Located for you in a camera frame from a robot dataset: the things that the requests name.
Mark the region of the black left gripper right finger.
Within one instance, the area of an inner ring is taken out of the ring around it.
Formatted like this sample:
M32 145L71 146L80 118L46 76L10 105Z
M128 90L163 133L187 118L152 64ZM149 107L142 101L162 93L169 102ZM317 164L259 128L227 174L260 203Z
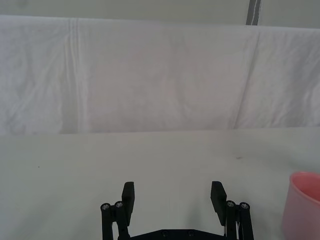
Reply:
M236 204L227 199L227 194L220 181L211 184L210 199L217 213L220 224L224 227L226 240L253 240L250 205L246 202Z

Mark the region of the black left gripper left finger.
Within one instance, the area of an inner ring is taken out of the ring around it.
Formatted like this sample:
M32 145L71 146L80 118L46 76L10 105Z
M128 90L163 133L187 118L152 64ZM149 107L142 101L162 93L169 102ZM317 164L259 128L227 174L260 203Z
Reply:
M114 205L110 205L109 203L103 203L100 206L103 240L114 239L113 223L117 224L119 240L130 239L128 226L130 225L131 215L134 208L134 202L134 182L129 181L124 184L120 201L117 201Z

